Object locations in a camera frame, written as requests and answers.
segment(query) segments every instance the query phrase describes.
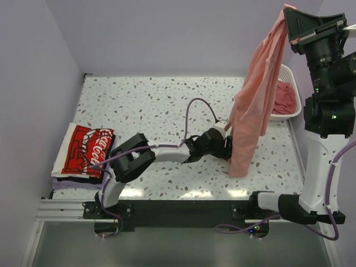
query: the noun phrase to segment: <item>laundry basket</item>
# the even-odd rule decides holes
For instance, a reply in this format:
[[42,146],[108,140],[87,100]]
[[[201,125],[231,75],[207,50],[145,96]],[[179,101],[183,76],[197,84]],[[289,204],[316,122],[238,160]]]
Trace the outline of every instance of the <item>laundry basket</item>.
[[286,65],[282,64],[280,66],[278,79],[282,82],[289,82],[291,84],[291,86],[293,87],[293,90],[295,92],[295,99],[296,99],[296,110],[295,110],[295,113],[288,114],[288,115],[271,114],[271,117],[269,119],[270,121],[288,120],[289,118],[299,115],[301,112],[301,102],[300,102],[300,97],[299,97],[299,93],[298,93],[298,88],[296,87],[295,79],[294,79],[291,69],[289,67],[287,67]]

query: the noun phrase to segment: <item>purple wall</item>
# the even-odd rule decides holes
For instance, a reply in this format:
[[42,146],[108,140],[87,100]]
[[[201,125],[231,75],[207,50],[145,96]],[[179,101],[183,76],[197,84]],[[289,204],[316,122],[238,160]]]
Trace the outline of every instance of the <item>purple wall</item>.
[[[325,0],[317,15],[327,16],[337,13],[345,13],[348,24],[353,25],[356,24],[355,11],[355,0]],[[345,45],[345,54],[348,55],[354,51],[356,51],[356,39],[348,39]],[[304,100],[313,92],[305,56],[294,55],[290,61],[290,66],[298,84],[300,98],[304,102]],[[298,146],[300,148],[303,161],[306,164],[307,146],[303,114],[293,120],[293,126],[296,130]],[[351,141],[355,140],[356,136],[353,135]],[[356,149],[349,151],[343,157],[338,189],[338,204],[340,210],[347,216],[345,225],[339,226],[340,239],[337,241],[338,252],[343,266],[354,266],[356,260],[356,231],[354,230],[354,225],[356,223],[356,212],[354,207],[356,179],[354,173],[356,169],[354,159],[356,159]]]
[[[243,76],[285,2],[46,0],[79,66],[96,75]],[[292,51],[285,53],[289,62]]]
[[19,266],[81,71],[43,0],[2,0],[0,36],[0,266]]

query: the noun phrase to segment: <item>white table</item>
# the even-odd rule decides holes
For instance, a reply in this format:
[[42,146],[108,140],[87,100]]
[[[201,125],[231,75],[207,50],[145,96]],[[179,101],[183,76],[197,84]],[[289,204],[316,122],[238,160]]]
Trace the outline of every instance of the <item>white table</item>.
[[[219,118],[228,118],[243,82],[234,77],[87,77],[74,122],[114,129],[114,147],[138,132],[178,144],[191,99],[204,98]],[[188,136],[202,134],[213,123],[209,109],[196,102]],[[120,199],[245,200],[256,190],[299,194],[303,181],[287,122],[269,123],[247,177],[231,178],[228,172],[229,163],[212,156],[193,164],[155,163],[127,184]],[[90,200],[96,191],[64,187],[55,190],[53,199]]]

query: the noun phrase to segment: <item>pink towel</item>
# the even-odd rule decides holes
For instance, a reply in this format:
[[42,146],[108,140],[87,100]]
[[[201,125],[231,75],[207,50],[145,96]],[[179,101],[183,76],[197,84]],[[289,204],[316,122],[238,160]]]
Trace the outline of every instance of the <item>pink towel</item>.
[[295,110],[296,99],[293,87],[289,82],[278,81],[272,114],[293,114]]
[[268,36],[258,45],[229,117],[233,137],[230,176],[243,177],[259,139],[266,133],[276,95],[287,28],[283,11]]

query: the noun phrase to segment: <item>black mounting plate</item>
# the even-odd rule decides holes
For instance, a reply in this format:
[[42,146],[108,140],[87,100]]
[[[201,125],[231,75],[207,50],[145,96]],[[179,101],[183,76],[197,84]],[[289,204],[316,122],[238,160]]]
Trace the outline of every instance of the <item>black mounting plate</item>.
[[[212,229],[222,223],[246,228],[252,224],[245,220],[261,220],[275,214],[252,209],[250,205],[248,200],[119,200],[110,212],[123,218],[124,231],[135,231],[136,227]],[[83,207],[84,219],[112,219],[95,201],[85,202]],[[252,234],[263,237],[268,230],[265,223],[259,231],[253,229]]]

